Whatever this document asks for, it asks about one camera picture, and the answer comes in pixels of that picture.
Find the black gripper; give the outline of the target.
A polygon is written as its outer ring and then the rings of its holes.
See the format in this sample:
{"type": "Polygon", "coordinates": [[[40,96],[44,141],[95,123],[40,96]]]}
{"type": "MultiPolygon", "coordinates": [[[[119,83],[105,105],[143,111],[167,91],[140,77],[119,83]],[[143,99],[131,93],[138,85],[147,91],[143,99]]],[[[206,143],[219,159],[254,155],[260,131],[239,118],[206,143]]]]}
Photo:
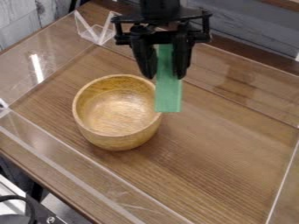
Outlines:
{"type": "Polygon", "coordinates": [[[136,12],[114,16],[116,44],[131,45],[143,76],[156,74],[158,56],[154,45],[172,43],[174,73],[180,80],[191,64],[191,45],[211,40],[211,12],[192,9],[180,0],[140,0],[136,12]]]}

